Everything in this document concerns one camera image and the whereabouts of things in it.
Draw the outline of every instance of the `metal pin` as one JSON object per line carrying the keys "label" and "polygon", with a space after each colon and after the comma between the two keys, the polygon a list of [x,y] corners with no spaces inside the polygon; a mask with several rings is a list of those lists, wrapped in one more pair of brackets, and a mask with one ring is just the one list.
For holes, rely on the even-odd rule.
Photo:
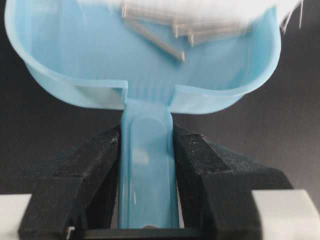
{"label": "metal pin", "polygon": [[158,37],[153,35],[151,32],[149,32],[147,29],[145,29],[140,23],[136,22],[132,19],[124,19],[124,22],[136,33],[141,34],[144,38],[149,40],[151,43],[165,51],[166,53],[170,54],[171,56],[175,57],[181,62],[186,62],[186,54],[184,51],[177,51],[172,46],[170,46],[168,43],[160,40]]}
{"label": "metal pin", "polygon": [[210,31],[192,32],[188,35],[188,42],[192,47],[194,47],[195,45],[203,44],[209,41],[241,37],[249,33],[250,31],[251,28],[243,27],[237,29],[220,28]]}
{"label": "metal pin", "polygon": [[128,4],[122,6],[122,17],[133,20],[148,21],[161,25],[172,25],[174,19],[180,18],[173,13],[160,12]]}
{"label": "metal pin", "polygon": [[172,25],[173,35],[178,38],[188,36],[191,33],[198,34],[204,32],[237,32],[243,26],[236,23],[222,24],[218,22],[191,22],[191,23],[175,23]]}
{"label": "metal pin", "polygon": [[71,236],[72,236],[72,232],[75,231],[76,228],[74,226],[69,226],[67,227],[66,229],[66,240],[70,240],[71,239]]}

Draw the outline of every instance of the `white fiber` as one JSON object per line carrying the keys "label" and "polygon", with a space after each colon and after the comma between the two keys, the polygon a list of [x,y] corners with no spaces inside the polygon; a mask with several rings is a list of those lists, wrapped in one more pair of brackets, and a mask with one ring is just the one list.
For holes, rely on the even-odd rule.
{"label": "white fiber", "polygon": [[284,19],[302,0],[76,0],[79,4],[107,5],[123,3],[158,12],[186,16],[196,21],[237,22],[248,25],[267,9],[276,6],[278,22]]}

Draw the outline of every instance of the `blue plastic scoop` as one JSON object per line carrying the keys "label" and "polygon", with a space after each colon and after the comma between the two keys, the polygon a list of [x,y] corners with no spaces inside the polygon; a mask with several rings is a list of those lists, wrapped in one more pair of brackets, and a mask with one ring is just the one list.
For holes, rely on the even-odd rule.
{"label": "blue plastic scoop", "polygon": [[119,227],[179,227],[170,113],[213,113],[265,83],[281,39],[275,10],[245,36],[194,48],[148,25],[177,49],[180,64],[128,30],[117,10],[75,0],[7,0],[5,27],[34,79],[85,108],[125,110]]}

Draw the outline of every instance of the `white surface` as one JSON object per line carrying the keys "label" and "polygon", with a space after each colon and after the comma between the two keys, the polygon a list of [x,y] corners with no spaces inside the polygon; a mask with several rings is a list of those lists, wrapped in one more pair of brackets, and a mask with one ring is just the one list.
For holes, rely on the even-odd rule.
{"label": "white surface", "polygon": [[0,195],[0,240],[19,240],[18,230],[31,194]]}
{"label": "white surface", "polygon": [[320,240],[319,213],[305,190],[253,190],[263,240]]}

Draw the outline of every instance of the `black background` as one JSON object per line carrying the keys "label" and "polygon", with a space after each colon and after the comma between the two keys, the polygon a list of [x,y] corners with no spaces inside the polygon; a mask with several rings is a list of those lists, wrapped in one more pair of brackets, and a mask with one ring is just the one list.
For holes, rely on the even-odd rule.
{"label": "black background", "polygon": [[[43,90],[8,41],[4,7],[0,0],[0,176],[23,176],[118,125],[122,112],[79,108]],[[174,115],[174,122],[283,170],[320,208],[319,76],[320,1],[306,0],[302,29],[295,11],[266,84],[223,111]]]}

